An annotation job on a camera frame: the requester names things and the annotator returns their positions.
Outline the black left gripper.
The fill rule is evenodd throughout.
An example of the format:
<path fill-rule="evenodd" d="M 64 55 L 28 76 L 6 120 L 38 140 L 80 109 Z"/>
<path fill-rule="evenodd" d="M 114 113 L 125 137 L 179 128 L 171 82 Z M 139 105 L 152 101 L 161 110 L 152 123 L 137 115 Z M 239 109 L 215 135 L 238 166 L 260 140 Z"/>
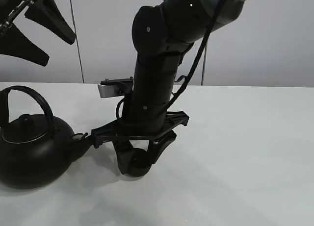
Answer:
<path fill-rule="evenodd" d="M 76 34 L 60 13 L 54 0 L 0 0 L 0 53 L 46 66 L 49 56 L 13 25 L 21 11 L 29 6 L 25 17 L 53 32 L 72 45 Z"/>

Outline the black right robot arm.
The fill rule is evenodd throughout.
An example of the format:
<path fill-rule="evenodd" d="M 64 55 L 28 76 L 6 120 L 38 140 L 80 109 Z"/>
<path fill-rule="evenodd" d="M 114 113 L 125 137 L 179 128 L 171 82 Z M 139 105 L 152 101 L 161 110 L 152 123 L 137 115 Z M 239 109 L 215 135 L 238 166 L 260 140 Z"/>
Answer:
<path fill-rule="evenodd" d="M 124 175 L 144 176 L 189 117 L 169 107 L 187 88 L 210 34 L 236 20 L 246 0 L 163 0 L 143 6 L 132 24 L 134 76 L 103 80 L 102 98 L 120 97 L 109 124 L 93 129 L 94 147 L 114 146 Z"/>

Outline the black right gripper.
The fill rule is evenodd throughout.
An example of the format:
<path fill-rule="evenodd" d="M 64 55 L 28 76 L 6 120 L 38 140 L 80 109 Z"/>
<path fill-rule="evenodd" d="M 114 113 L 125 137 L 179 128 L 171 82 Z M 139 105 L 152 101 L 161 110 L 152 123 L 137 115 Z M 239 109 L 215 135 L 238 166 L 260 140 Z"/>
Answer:
<path fill-rule="evenodd" d="M 115 120 L 91 130 L 91 142 L 98 148 L 103 143 L 113 141 L 118 168 L 122 174 L 126 174 L 135 153 L 130 141 L 151 140 L 147 154 L 150 164 L 155 164 L 163 151 L 176 140 L 177 135 L 173 129 L 179 125 L 187 126 L 188 121 L 189 116 L 183 111 L 167 112 L 162 126 L 156 130 L 151 124 L 128 127 Z"/>

